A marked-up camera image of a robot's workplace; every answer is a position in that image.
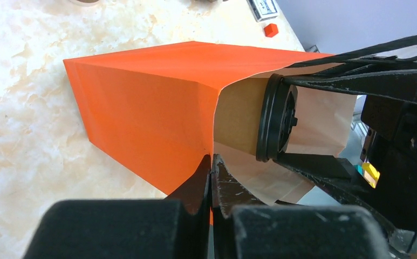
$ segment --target gray wall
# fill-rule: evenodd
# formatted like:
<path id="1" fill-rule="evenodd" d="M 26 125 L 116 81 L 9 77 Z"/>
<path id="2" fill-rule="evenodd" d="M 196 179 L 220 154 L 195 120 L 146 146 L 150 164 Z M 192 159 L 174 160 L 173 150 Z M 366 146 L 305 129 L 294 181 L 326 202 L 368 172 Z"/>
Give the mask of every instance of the gray wall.
<path id="1" fill-rule="evenodd" d="M 417 34 L 417 0 L 277 0 L 304 48 L 342 53 Z"/>

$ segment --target beige marble surface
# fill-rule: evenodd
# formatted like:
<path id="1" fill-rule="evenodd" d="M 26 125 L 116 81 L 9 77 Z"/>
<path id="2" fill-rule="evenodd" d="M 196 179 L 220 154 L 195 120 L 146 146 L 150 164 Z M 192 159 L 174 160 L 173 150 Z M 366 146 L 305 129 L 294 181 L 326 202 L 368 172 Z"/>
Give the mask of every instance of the beige marble surface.
<path id="1" fill-rule="evenodd" d="M 188 40 L 302 50 L 273 22 L 266 38 L 246 0 L 0 0 L 0 258 L 58 200 L 165 196 L 89 143 L 63 59 Z"/>

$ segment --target paper bag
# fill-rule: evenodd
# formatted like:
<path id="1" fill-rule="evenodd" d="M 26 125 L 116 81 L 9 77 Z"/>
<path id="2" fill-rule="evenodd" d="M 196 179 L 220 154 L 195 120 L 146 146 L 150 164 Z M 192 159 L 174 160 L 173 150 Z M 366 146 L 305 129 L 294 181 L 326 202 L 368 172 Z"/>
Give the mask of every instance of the paper bag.
<path id="1" fill-rule="evenodd" d="M 166 194 L 184 183 L 214 141 L 255 154 L 270 72 L 327 56 L 187 42 L 64 60 L 89 140 Z M 288 150 L 338 154 L 355 97 L 298 89 Z"/>

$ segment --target table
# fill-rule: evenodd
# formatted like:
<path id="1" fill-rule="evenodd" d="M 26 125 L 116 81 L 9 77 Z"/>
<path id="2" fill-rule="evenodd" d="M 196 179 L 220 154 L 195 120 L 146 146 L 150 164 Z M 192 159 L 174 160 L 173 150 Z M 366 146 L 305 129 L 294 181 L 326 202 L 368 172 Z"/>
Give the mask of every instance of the table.
<path id="1" fill-rule="evenodd" d="M 189 40 L 303 51 L 283 14 L 270 22 L 274 38 L 246 0 L 1 1 L 0 258 L 59 200 L 165 197 L 89 142 L 63 59 Z"/>

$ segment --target red object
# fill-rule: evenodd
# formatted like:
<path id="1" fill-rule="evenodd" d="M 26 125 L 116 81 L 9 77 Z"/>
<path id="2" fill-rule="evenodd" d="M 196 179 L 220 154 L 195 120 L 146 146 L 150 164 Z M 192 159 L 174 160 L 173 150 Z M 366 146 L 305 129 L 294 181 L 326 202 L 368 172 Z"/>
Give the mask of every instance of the red object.
<path id="1" fill-rule="evenodd" d="M 264 28 L 265 36 L 273 37 L 278 34 L 278 26 L 275 23 L 271 23 Z"/>

